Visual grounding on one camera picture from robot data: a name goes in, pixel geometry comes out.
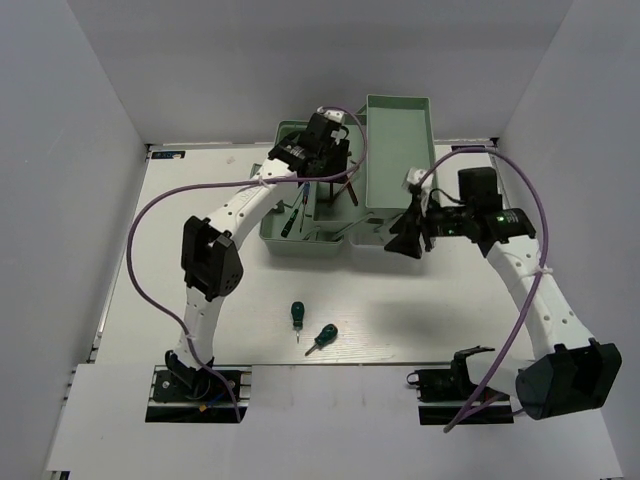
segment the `gray wall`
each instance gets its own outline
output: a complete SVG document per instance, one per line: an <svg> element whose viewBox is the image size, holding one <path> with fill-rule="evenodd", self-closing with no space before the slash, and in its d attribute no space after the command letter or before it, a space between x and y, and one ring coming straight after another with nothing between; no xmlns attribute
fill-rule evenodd
<svg viewBox="0 0 640 480"><path fill-rule="evenodd" d="M571 0L69 0L145 142L272 140L367 93L499 135Z"/></svg>
<svg viewBox="0 0 640 480"><path fill-rule="evenodd" d="M63 0L0 15L0 465L40 478L87 358L144 147Z"/></svg>
<svg viewBox="0 0 640 480"><path fill-rule="evenodd" d="M622 352L603 414L628 479L640 479L639 115L640 4L579 0L503 138L547 206L561 288L598 339ZM515 203L533 208L508 180Z"/></svg>

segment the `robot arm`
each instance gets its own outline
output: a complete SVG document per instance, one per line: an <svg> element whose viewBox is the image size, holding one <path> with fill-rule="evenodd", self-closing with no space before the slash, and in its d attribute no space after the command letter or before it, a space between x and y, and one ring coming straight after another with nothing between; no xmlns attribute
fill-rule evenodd
<svg viewBox="0 0 640 480"><path fill-rule="evenodd" d="M405 185L413 195L407 212L392 227L397 236L385 250L414 258L433 249L436 237L466 236L500 275L518 310L539 271L535 230L520 209L504 210L492 168L458 173L460 202L441 207L424 171L410 171ZM534 419L601 407L622 363L613 344L600 345L575 315L546 269L525 319L534 360L507 356L489 381L496 391L518 398ZM454 381L471 394L496 359L493 348L457 352L451 363Z"/></svg>
<svg viewBox="0 0 640 480"><path fill-rule="evenodd" d="M291 171L286 162L267 159L254 178L294 176L296 172ZM205 220L191 217L185 224L182 267L186 271L187 305L184 321L198 357L205 362L213 358L213 334L224 299L242 279L238 250L269 210L296 188L296 183L246 188L237 192L223 207L207 215ZM215 261L222 252L224 261ZM212 263L202 261L206 256L210 256ZM183 365L199 368L184 332L173 353Z"/></svg>
<svg viewBox="0 0 640 480"><path fill-rule="evenodd" d="M339 138L344 113L319 110L305 131L287 135L270 152L258 173L258 184L238 191L204 219L191 217L184 226L181 266L185 271L187 304L184 322L198 359L213 363L213 336L224 298L243 275L238 251L249 232L281 200L295 192L294 181L267 183L271 178L319 178L347 169L349 141ZM346 177L334 180L346 181ZM184 332L165 363L172 374L196 391L206 376L194 358Z"/></svg>

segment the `small screwdriver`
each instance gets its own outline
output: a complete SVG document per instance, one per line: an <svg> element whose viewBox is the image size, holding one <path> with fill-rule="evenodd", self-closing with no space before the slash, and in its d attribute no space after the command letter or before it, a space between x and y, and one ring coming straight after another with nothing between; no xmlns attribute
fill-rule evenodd
<svg viewBox="0 0 640 480"><path fill-rule="evenodd" d="M296 330L296 339L300 343L300 330L302 330L302 319L304 318L304 303L293 302L291 304L291 318L293 318L293 328Z"/></svg>
<svg viewBox="0 0 640 480"><path fill-rule="evenodd" d="M338 328L333 323L326 325L320 332L320 335L318 335L313 340L314 341L313 347L307 350L307 353L305 353L304 356L308 357L311 354L311 352L313 352L318 348L322 350L322 347L333 342L337 336L338 336Z"/></svg>
<svg viewBox="0 0 640 480"><path fill-rule="evenodd" d="M293 211L293 213L289 217L289 220L287 220L287 223L285 223L284 228L282 229L282 232L280 232L280 235L283 238L287 238L289 236L289 232L291 231L291 227L293 227L293 224L296 221L296 217L298 216L298 210L300 210L300 207L296 208Z"/></svg>
<svg viewBox="0 0 640 480"><path fill-rule="evenodd" d="M311 190L311 184L305 182L302 186L302 219L300 219L300 233L302 233L302 225L304 223L304 217L307 213L307 202L309 201L309 191Z"/></svg>

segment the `green screwdriver handle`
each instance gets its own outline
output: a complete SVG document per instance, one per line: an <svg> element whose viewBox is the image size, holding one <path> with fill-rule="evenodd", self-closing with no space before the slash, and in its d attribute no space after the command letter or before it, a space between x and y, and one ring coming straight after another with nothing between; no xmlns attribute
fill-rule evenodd
<svg viewBox="0 0 640 480"><path fill-rule="evenodd" d="M302 328L302 319L304 318L304 303L293 302L291 304L291 318L295 328Z"/></svg>
<svg viewBox="0 0 640 480"><path fill-rule="evenodd" d="M333 342L337 336L338 336L338 327L336 327L333 323L330 323L329 325L326 325L322 329L322 331L320 332L320 335L318 335L314 339L314 342L316 343L318 348L322 348L325 345Z"/></svg>
<svg viewBox="0 0 640 480"><path fill-rule="evenodd" d="M284 228L282 229L282 232L280 232L280 236L282 238L287 238L289 236L289 232L291 231L291 228L293 227L293 224L296 221L296 217L298 216L298 210L300 209L300 207L296 208L293 213L291 214L291 216L289 217L289 220L287 221L287 223L284 225Z"/></svg>

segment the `white table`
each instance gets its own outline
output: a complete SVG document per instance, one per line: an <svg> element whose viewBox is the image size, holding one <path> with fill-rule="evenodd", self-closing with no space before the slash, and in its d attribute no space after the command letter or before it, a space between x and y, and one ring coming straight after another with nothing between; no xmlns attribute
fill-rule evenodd
<svg viewBox="0 0 640 480"><path fill-rule="evenodd" d="M192 149L183 159L150 160L138 209L177 186L247 178L251 165L261 163L269 148ZM447 151L444 145L436 149L438 157ZM457 195L457 170L489 164L484 154L459 155L439 170L439 185ZM232 193L216 189L174 196L152 209L138 229L134 265L139 280L180 316L185 304L182 226L191 215L215 210ZM467 239L439 239L436 249L421 261L344 247L338 258L329 261L276 258L254 229L240 252L245 276L225 301L218 323L216 363L450 361L463 348L499 347L517 317L500 278ZM295 300L306 306L299 345L289 314ZM338 326L339 338L304 357L327 323ZM173 320L138 297L123 263L96 363L163 363L164 352L174 347L178 335ZM525 331L512 352L532 358Z"/></svg>
<svg viewBox="0 0 640 480"><path fill-rule="evenodd" d="M438 148L443 154L444 147ZM144 205L178 185L246 176L266 147L190 150L152 161ZM455 171L486 165L466 155L443 167L440 186L457 193ZM185 302L179 267L182 224L206 215L229 191L187 193L142 224L135 266L143 286L175 311ZM56 435L49 470L74 479L154 478L607 478L620 468L599 411L514 425L420 426L411 363L448 361L472 345L499 346L516 309L477 247L439 241L422 262L343 251L332 261L271 258L253 232L241 250L245 277L223 310L218 363L396 363L400 366L254 366L240 425L145 423L154 364L178 327L134 292L120 269L97 365L82 365ZM293 300L307 306L300 345ZM305 359L328 322L336 342ZM523 332L517 356L531 356ZM333 466L326 468L326 459Z"/></svg>

